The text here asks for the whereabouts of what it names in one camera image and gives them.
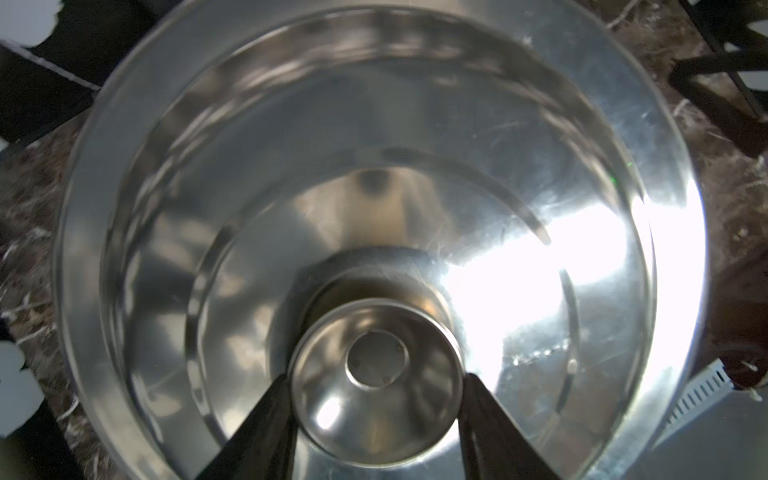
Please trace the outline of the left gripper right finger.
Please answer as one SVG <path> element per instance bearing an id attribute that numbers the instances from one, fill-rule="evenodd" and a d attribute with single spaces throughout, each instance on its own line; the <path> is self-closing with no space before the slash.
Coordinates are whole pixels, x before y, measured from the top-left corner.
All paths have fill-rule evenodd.
<path id="1" fill-rule="evenodd" d="M 463 380 L 458 414 L 467 479 L 556 479 L 558 475 L 518 430 L 476 375 Z"/>

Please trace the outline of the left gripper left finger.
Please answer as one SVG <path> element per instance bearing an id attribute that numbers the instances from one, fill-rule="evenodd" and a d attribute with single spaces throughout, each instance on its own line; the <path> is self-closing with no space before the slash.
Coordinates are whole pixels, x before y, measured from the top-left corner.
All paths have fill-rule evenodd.
<path id="1" fill-rule="evenodd" d="M 281 374 L 197 480 L 290 479 L 297 431 L 289 380 Z"/>

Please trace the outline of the stainless steel pot lid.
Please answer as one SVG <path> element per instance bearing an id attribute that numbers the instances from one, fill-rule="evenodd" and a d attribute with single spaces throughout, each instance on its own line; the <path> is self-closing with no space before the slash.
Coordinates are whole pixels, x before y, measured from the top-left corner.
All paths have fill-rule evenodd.
<path id="1" fill-rule="evenodd" d="M 103 86 L 54 246 L 65 358 L 131 479 L 192 479 L 293 376 L 297 479 L 460 479 L 473 374 L 619 479 L 699 333 L 703 208 L 573 1 L 188 1 Z"/>

